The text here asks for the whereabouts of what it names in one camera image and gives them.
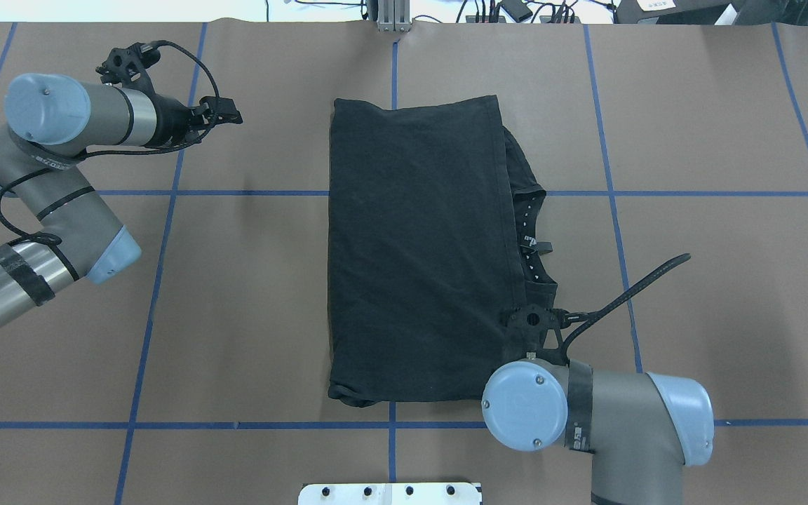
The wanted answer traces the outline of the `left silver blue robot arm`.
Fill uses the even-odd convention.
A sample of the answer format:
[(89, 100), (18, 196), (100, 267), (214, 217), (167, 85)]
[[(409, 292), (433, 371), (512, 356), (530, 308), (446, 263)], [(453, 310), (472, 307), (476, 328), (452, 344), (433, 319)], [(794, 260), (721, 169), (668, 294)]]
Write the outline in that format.
[(99, 83), (21, 74), (4, 99), (2, 201), (19, 198), (41, 224), (0, 245), (0, 328), (87, 278), (101, 284), (141, 255), (125, 224), (79, 170), (99, 153), (154, 156), (200, 142), (218, 124), (243, 122), (234, 101), (205, 96), (190, 107), (157, 95), (147, 74), (100, 71)]

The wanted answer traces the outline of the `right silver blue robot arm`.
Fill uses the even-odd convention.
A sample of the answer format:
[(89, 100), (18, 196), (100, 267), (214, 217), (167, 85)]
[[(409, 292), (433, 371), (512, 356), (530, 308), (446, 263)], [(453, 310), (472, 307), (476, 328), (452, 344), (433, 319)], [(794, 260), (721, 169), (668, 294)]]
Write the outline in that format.
[(481, 408), (511, 450), (590, 454), (593, 504), (680, 504), (684, 469), (714, 451), (712, 402), (692, 378), (524, 358), (491, 374)]

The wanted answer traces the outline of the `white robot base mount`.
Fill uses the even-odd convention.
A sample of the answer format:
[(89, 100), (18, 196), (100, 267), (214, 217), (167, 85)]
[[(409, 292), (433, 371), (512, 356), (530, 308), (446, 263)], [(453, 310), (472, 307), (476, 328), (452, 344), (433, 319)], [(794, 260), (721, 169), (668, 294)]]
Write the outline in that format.
[(483, 504), (480, 483), (318, 483), (305, 485), (298, 504)]

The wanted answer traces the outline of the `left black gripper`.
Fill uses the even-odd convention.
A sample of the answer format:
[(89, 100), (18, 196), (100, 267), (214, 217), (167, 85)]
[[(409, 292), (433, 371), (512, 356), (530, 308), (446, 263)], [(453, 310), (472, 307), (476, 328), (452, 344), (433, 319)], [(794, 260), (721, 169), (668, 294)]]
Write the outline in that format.
[(201, 126), (201, 118), (206, 127), (222, 124), (243, 124), (243, 115), (231, 98), (201, 98), (198, 115), (194, 108), (183, 105), (179, 100), (164, 95), (153, 99), (156, 125), (153, 134), (153, 148), (177, 147), (185, 144), (190, 133), (196, 133)]

